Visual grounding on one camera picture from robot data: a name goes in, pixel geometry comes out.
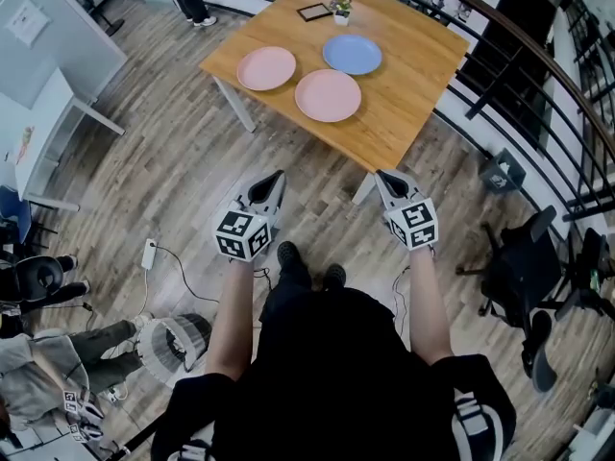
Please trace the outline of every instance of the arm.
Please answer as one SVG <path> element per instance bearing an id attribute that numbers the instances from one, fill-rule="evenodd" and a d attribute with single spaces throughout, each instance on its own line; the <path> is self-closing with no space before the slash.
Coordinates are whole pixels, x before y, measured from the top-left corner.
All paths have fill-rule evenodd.
<path id="1" fill-rule="evenodd" d="M 429 247 L 410 252 L 410 346 L 428 364 L 453 355 Z"/>
<path id="2" fill-rule="evenodd" d="M 233 260 L 209 340 L 206 374 L 238 380 L 252 359 L 254 264 Z"/>

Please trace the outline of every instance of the black trash bin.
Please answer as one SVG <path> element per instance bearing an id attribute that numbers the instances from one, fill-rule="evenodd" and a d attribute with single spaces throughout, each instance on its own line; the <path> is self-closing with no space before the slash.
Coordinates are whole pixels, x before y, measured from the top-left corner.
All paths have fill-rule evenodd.
<path id="1" fill-rule="evenodd" d="M 521 188 L 526 171 L 507 150 L 489 159 L 481 167 L 479 177 L 492 193 L 503 194 Z"/>

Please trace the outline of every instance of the chair wheel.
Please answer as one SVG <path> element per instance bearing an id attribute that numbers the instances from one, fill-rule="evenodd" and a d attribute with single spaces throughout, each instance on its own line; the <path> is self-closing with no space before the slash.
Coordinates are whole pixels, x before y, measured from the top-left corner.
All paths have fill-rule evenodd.
<path id="1" fill-rule="evenodd" d="M 521 361 L 523 362 L 523 370 L 526 373 L 526 376 L 531 378 L 531 369 L 533 367 L 533 357 L 531 353 L 526 350 L 521 352 Z"/>

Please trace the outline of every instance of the black shoe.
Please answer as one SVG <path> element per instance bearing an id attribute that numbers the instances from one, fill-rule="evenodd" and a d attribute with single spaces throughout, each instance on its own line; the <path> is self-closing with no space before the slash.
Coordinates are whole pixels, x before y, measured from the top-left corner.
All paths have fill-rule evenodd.
<path id="1" fill-rule="evenodd" d="M 341 265 L 334 263 L 327 268 L 327 272 L 325 272 L 325 277 L 323 278 L 323 290 L 343 288 L 345 284 L 346 271 L 341 267 Z"/>
<path id="2" fill-rule="evenodd" d="M 297 246 L 290 241 L 284 241 L 278 246 L 278 262 L 280 263 L 280 268 L 292 266 L 295 263 L 304 264 Z"/>

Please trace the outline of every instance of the small potted plant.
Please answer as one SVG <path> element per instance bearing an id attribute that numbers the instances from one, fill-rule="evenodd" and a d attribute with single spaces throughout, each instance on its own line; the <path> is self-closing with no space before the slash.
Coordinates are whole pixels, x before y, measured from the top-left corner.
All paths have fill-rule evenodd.
<path id="1" fill-rule="evenodd" d="M 338 26 L 347 26 L 350 19 L 351 0 L 332 0 L 330 3 L 333 19 Z"/>

